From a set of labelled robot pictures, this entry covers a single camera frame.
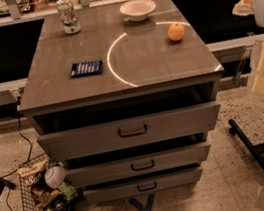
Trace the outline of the orange fruit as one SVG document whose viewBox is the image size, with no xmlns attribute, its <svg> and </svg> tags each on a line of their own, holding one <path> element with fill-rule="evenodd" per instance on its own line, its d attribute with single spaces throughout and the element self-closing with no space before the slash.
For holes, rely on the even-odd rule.
<svg viewBox="0 0 264 211">
<path fill-rule="evenodd" d="M 169 36 L 169 39 L 172 41 L 178 42 L 182 40 L 185 36 L 184 25 L 182 25 L 181 23 L 171 24 L 170 27 L 168 28 L 168 36 Z"/>
</svg>

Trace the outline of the white ceramic bowl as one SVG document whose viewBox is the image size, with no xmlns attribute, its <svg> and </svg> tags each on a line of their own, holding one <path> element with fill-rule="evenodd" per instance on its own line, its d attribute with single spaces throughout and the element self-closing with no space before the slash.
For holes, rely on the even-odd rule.
<svg viewBox="0 0 264 211">
<path fill-rule="evenodd" d="M 141 22 L 155 10 L 156 3 L 152 0 L 134 0 L 125 2 L 119 11 L 133 22 Z"/>
</svg>

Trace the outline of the top grey drawer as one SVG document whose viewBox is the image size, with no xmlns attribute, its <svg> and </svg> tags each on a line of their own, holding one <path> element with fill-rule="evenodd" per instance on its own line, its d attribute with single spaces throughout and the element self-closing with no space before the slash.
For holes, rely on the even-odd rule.
<svg viewBox="0 0 264 211">
<path fill-rule="evenodd" d="M 37 140 L 50 158 L 68 160 L 207 132 L 216 125 L 219 109 L 220 104 L 212 101 L 54 132 L 39 136 Z"/>
</svg>

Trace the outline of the grey drawer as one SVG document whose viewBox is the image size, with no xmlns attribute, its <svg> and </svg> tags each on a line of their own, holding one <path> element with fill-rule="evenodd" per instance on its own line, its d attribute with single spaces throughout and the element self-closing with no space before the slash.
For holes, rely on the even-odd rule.
<svg viewBox="0 0 264 211">
<path fill-rule="evenodd" d="M 182 146 L 148 155 L 68 170 L 66 177 L 74 186 L 80 188 L 104 184 L 104 182 L 133 178 L 161 170 L 167 171 L 189 164 L 199 164 L 207 159 L 210 148 L 210 144 L 206 142 Z"/>
<path fill-rule="evenodd" d="M 150 176 L 149 178 L 128 181 L 104 188 L 84 191 L 85 199 L 91 203 L 102 203 L 134 195 L 157 192 L 162 189 L 179 187 L 179 185 L 196 183 L 200 180 L 202 167 L 172 171 L 171 173 Z"/>
<path fill-rule="evenodd" d="M 220 104 L 212 101 L 54 132 L 39 136 L 37 140 L 50 158 L 68 160 L 207 132 L 216 125 L 219 109 Z"/>
</svg>

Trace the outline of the grey drawer cabinet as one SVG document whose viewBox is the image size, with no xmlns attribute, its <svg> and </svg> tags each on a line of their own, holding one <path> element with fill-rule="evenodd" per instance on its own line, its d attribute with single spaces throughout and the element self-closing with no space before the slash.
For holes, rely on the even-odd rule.
<svg viewBox="0 0 264 211">
<path fill-rule="evenodd" d="M 170 0 L 154 2 L 151 16 L 136 23 L 122 15 L 118 4 L 80 10 L 82 28 L 74 35 L 64 32 L 56 15 L 46 17 L 20 105 L 39 136 L 218 102 L 223 67 L 190 26 L 183 40 L 170 41 L 170 24 L 185 17 Z M 73 63 L 94 60 L 102 61 L 100 75 L 71 77 Z M 208 143 L 209 131 L 62 162 L 69 171 Z M 202 167 L 203 162 L 80 189 Z"/>
</svg>

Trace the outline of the middle grey drawer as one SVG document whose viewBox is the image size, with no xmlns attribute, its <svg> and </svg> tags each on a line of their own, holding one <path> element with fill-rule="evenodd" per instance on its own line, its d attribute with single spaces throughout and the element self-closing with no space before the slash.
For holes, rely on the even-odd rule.
<svg viewBox="0 0 264 211">
<path fill-rule="evenodd" d="M 74 186 L 80 188 L 104 184 L 104 182 L 133 178 L 161 170 L 167 171 L 189 164 L 199 164 L 207 159 L 210 148 L 210 144 L 206 142 L 182 146 L 148 155 L 68 170 L 66 177 Z"/>
</svg>

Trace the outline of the bottom grey drawer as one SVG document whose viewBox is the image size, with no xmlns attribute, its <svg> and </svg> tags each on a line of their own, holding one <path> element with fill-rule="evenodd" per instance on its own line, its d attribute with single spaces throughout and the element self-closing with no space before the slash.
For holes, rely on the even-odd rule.
<svg viewBox="0 0 264 211">
<path fill-rule="evenodd" d="M 149 178 L 128 181 L 104 188 L 84 191 L 85 199 L 91 203 L 102 203 L 134 195 L 157 192 L 162 189 L 179 187 L 179 185 L 196 183 L 200 180 L 202 167 L 172 171 L 171 173 L 150 176 Z"/>
</svg>

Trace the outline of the green snack package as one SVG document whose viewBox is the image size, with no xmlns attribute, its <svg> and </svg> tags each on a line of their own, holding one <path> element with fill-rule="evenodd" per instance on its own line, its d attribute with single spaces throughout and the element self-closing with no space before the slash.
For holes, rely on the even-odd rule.
<svg viewBox="0 0 264 211">
<path fill-rule="evenodd" d="M 77 197 L 77 189 L 72 184 L 67 183 L 66 181 L 61 183 L 61 185 L 59 185 L 57 189 L 62 193 L 62 195 L 65 196 L 66 201 L 68 202 Z"/>
</svg>

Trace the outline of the white baseball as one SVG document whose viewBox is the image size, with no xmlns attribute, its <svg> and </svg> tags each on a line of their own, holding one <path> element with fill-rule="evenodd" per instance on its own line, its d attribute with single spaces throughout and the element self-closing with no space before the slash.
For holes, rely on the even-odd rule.
<svg viewBox="0 0 264 211">
<path fill-rule="evenodd" d="M 65 179 L 65 169 L 61 166 L 51 167 L 46 170 L 45 182 L 51 189 L 58 188 Z"/>
</svg>

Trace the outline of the tan snack bag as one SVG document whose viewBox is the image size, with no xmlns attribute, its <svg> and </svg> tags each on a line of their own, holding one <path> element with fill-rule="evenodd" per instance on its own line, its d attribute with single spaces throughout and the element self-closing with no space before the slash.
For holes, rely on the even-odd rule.
<svg viewBox="0 0 264 211">
<path fill-rule="evenodd" d="M 40 161 L 32 167 L 18 169 L 18 174 L 25 187 L 33 187 L 40 183 L 46 172 L 47 161 Z"/>
</svg>

